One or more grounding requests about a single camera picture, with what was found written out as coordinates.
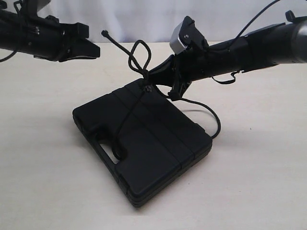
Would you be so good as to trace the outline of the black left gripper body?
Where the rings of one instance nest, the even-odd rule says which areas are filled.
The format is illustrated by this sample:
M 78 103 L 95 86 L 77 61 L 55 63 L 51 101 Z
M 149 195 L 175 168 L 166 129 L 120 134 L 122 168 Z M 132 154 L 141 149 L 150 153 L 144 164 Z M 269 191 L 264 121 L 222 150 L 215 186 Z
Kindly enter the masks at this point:
M 53 62 L 65 62 L 74 59 L 90 59 L 89 55 L 77 55 L 73 53 L 73 48 L 77 47 L 78 41 L 85 41 L 89 38 L 89 26 L 83 23 L 60 23 L 55 16 L 49 15 L 45 19 L 58 25 L 60 28 L 61 39 L 56 53 L 45 58 Z

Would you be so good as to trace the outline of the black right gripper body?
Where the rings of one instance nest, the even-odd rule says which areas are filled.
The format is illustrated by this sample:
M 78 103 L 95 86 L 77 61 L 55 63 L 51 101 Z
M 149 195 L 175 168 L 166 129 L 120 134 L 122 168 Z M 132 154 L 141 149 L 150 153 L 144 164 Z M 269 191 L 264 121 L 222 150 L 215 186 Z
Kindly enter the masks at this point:
M 182 99 L 193 81 L 205 79 L 209 74 L 208 53 L 194 54 L 190 51 L 171 55 L 170 69 L 173 74 L 172 89 L 168 97 L 172 101 Z

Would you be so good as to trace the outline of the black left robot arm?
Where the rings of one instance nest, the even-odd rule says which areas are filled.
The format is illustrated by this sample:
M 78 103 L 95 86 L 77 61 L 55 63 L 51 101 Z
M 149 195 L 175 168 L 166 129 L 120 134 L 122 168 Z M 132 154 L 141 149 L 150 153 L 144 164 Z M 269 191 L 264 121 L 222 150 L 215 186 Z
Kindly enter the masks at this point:
M 53 62 L 96 59 L 100 47 L 88 40 L 89 26 L 58 18 L 0 11 L 0 47 Z

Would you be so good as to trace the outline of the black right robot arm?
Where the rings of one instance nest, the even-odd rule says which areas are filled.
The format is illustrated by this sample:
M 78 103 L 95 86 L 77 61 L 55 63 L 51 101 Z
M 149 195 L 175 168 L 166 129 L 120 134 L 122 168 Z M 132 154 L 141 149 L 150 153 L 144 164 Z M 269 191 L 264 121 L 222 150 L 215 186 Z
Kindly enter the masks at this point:
M 169 95 L 177 100 L 193 81 L 241 71 L 266 69 L 280 64 L 307 61 L 307 22 L 273 24 L 230 41 L 217 43 L 212 51 L 188 49 L 171 55 L 150 70 L 149 81 L 171 87 Z

